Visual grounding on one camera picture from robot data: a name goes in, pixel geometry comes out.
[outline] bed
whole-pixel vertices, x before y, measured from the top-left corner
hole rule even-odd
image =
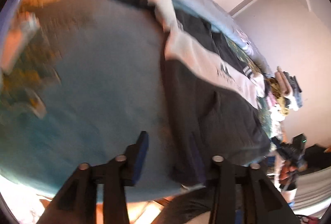
[[[141,130],[150,134],[150,149],[140,181],[126,189],[127,200],[155,200],[181,191],[169,177],[174,144],[158,71],[162,48],[155,46],[162,43],[162,29],[147,12],[109,1],[20,4],[21,12],[36,14],[40,29],[11,75],[4,76],[1,175],[41,195],[53,197],[79,163],[98,165],[121,154]],[[229,47],[251,69],[269,73],[254,44],[211,0],[173,3],[221,30]],[[33,51],[40,48],[43,57],[34,59]],[[136,59],[143,59],[143,64],[137,66]],[[31,100],[35,106],[26,105]],[[259,120],[270,136],[266,103],[263,98],[258,102]],[[34,109],[47,112],[43,116]]]

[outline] folded clothes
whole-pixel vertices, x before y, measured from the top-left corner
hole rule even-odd
[[[298,108],[302,107],[303,106],[302,98],[301,98],[302,90],[299,87],[299,84],[297,83],[297,78],[295,76],[290,76],[290,74],[288,72],[283,72],[283,74],[286,76],[289,84],[292,87],[293,96],[294,96],[294,99],[296,101],[297,107]]]
[[[269,110],[277,104],[276,98],[272,94],[271,90],[268,92],[268,95],[266,97],[266,101],[267,101]]]
[[[275,96],[277,103],[279,104],[279,106],[281,108],[280,113],[283,116],[287,116],[289,114],[289,109],[286,108],[285,97],[282,95],[280,85],[279,85],[277,79],[275,79],[274,77],[271,77],[268,79],[268,81],[271,86],[272,94]]]
[[[275,72],[275,78],[279,82],[280,90],[282,92],[282,95],[284,97],[288,97],[292,95],[292,88],[287,80],[286,76],[283,74],[282,69],[280,67],[277,67],[277,72]]]

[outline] human hand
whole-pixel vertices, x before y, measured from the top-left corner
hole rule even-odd
[[[292,179],[291,175],[297,170],[297,167],[291,166],[290,161],[285,161],[279,174],[279,183],[286,185]]]

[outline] metal screw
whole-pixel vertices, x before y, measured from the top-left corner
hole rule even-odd
[[[125,155],[118,155],[115,158],[116,161],[126,161],[126,156]]]
[[[251,163],[250,164],[250,167],[254,170],[257,170],[257,169],[260,169],[261,166],[258,164],[258,163]]]
[[[80,165],[79,165],[79,169],[80,170],[86,170],[86,169],[88,169],[90,167],[90,165],[88,165],[88,163],[86,163],[86,162],[83,162],[83,163],[81,163]]]
[[[213,156],[212,160],[216,162],[222,162],[224,161],[224,158],[222,156],[215,155]]]

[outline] pile of clothes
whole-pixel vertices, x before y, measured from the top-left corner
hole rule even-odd
[[[240,61],[221,32],[172,0],[116,0],[151,10],[167,33],[160,66],[177,159],[172,177],[186,186],[204,183],[211,158],[245,165],[269,152],[257,118],[264,76]]]
[[[290,109],[298,111],[302,107],[302,90],[295,76],[277,67],[275,77],[268,78],[269,88],[266,101],[271,112],[271,118],[281,122],[289,114]]]

